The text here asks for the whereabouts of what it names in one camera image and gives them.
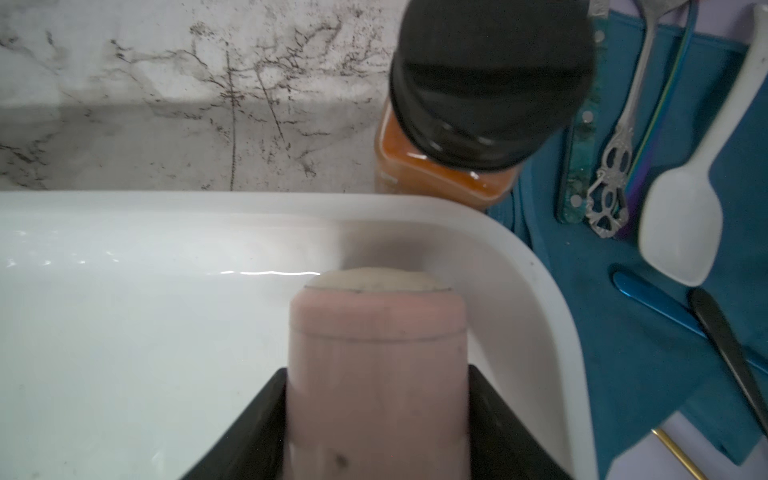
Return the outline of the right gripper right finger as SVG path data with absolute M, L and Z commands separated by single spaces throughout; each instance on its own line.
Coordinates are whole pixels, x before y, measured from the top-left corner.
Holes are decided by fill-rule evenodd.
M 568 479 L 474 365 L 469 367 L 472 480 Z

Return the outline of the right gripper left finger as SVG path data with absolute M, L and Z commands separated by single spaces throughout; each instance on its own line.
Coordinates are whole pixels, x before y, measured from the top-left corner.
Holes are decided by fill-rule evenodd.
M 283 477 L 287 370 L 278 369 L 183 480 Z

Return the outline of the pink sharpener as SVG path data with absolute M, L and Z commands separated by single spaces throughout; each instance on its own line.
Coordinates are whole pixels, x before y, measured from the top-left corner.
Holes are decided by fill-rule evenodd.
M 290 304 L 284 477 L 469 478 L 467 328 L 426 273 L 312 278 Z

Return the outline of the white storage box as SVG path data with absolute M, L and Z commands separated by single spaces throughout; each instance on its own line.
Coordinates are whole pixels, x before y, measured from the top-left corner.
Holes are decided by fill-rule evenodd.
M 177 479 L 287 361 L 310 277 L 428 272 L 467 301 L 470 360 L 577 479 L 598 475 L 583 354 L 548 270 L 427 197 L 1 195 L 1 475 Z

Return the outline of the lavender tray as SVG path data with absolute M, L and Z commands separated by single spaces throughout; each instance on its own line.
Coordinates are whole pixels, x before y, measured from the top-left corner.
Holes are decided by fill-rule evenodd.
M 631 183 L 639 246 L 668 289 L 622 272 L 653 341 L 654 391 L 670 401 L 650 435 L 697 479 L 763 479 L 767 439 L 736 380 L 702 333 L 693 299 L 723 312 L 723 332 L 767 383 L 767 82 L 713 53 L 675 64 Z

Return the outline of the teal cloth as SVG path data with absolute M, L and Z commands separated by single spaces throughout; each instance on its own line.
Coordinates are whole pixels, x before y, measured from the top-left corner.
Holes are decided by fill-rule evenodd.
M 750 34 L 751 8 L 724 7 L 728 36 Z M 681 28 L 660 26 L 638 124 L 654 109 Z M 608 139 L 643 39 L 641 19 L 611 12 L 607 79 L 597 138 Z M 723 102 L 746 46 L 696 34 L 672 95 L 646 186 L 683 164 Z M 586 224 L 555 218 L 565 133 L 556 133 L 524 167 L 516 190 L 489 214 L 532 247 L 559 285 L 582 344 L 600 477 L 653 427 L 680 412 L 718 452 L 741 466 L 762 430 L 712 345 L 620 293 L 610 273 L 635 272 L 683 305 L 687 288 L 650 267 L 635 240 L 601 239 Z M 724 212 L 716 262 L 703 288 L 742 345 L 767 359 L 767 82 L 715 161 L 710 179 Z

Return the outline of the gold utensil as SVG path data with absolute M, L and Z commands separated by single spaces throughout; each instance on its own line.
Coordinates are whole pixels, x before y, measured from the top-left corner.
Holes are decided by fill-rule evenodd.
M 662 428 L 652 429 L 651 432 L 694 479 L 708 480 L 704 472 Z

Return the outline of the blue spoon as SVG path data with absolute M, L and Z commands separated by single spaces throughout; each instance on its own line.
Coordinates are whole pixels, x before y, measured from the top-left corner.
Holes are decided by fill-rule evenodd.
M 610 278 L 614 287 L 625 296 L 672 320 L 695 335 L 708 340 L 713 345 L 702 329 L 691 307 L 685 307 L 665 291 L 631 271 L 617 269 L 610 274 Z M 766 375 L 767 358 L 757 353 L 754 349 L 744 346 L 739 340 L 738 342 L 744 351 L 749 368 L 751 370 L 756 369 Z

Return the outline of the black spoon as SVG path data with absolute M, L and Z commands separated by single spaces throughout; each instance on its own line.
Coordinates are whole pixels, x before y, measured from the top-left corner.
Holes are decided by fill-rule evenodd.
M 688 301 L 702 329 L 726 363 L 750 405 L 761 430 L 767 434 L 766 401 L 749 368 L 741 344 L 733 333 L 719 304 L 710 293 L 700 287 L 694 288 L 688 293 Z

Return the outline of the iridescent spoon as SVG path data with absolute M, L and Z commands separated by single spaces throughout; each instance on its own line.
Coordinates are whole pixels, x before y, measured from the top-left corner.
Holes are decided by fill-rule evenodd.
M 670 108 L 671 98 L 677 89 L 683 70 L 683 65 L 688 56 L 688 51 L 698 19 L 698 13 L 699 2 L 689 1 L 685 30 L 679 42 L 674 63 L 667 77 L 664 88 L 659 96 L 656 108 L 653 112 L 651 120 L 649 121 L 644 137 L 640 143 L 639 150 L 636 154 L 636 159 L 630 171 L 629 181 L 625 189 L 629 220 L 626 225 L 622 227 L 616 234 L 618 239 L 623 240 L 628 238 L 634 229 L 634 225 L 637 222 L 643 185 L 645 183 L 650 167 L 652 166 L 655 150 L 661 135 L 661 129 Z

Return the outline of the silver ornate spoon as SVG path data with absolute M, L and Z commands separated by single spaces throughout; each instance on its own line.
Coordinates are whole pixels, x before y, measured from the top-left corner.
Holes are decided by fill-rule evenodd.
M 683 4 L 677 0 L 641 0 L 636 3 L 645 21 L 642 48 L 624 108 L 603 150 L 600 167 L 586 198 L 586 220 L 593 232 L 603 239 L 614 237 L 629 220 L 625 187 L 633 161 L 636 111 L 646 68 L 660 19 Z

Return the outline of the white plastic spoon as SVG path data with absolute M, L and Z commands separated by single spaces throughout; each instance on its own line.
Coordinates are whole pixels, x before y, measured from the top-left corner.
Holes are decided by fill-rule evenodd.
M 767 76 L 767 6 L 752 7 L 753 38 L 719 112 L 690 159 L 661 174 L 648 190 L 639 224 L 643 259 L 672 280 L 697 287 L 708 277 L 723 230 L 723 211 L 709 171 Z

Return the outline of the orange spice jar black lid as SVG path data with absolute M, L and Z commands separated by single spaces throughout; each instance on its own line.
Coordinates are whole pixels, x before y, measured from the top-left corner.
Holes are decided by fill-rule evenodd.
M 586 99 L 583 1 L 411 1 L 375 137 L 375 187 L 485 210 Z

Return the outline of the green handled knife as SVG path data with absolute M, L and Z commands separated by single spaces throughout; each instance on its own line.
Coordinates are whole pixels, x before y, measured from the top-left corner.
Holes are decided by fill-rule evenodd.
M 610 16 L 609 0 L 588 2 L 588 17 L 595 43 L 595 69 L 590 91 L 574 116 L 566 134 L 561 166 L 556 217 L 564 224 L 581 223 L 585 217 L 588 190 L 598 157 L 597 125 L 601 110 L 602 75 L 605 70 Z

